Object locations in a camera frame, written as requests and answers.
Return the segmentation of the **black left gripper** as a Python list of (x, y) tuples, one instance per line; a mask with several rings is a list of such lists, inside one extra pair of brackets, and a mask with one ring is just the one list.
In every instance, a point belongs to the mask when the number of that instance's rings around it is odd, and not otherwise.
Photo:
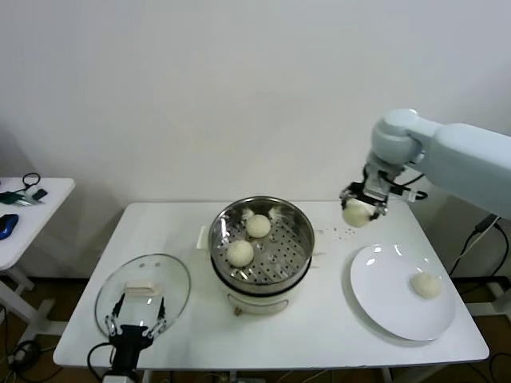
[(115, 349), (112, 367), (113, 370), (135, 370), (141, 351), (153, 344), (167, 330), (166, 309), (164, 297), (160, 298), (155, 324), (147, 326), (119, 325), (118, 317), (125, 300), (122, 293), (114, 304), (110, 314), (105, 316), (107, 336), (111, 338), (111, 345)]

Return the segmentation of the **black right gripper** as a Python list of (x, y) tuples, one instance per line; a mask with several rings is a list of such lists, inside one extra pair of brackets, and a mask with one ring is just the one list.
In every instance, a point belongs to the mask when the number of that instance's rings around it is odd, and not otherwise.
[(370, 221), (374, 221), (387, 214), (389, 194), (390, 185), (387, 182), (365, 181), (362, 183), (351, 183), (340, 192), (339, 198), (343, 210), (352, 199), (371, 205)]

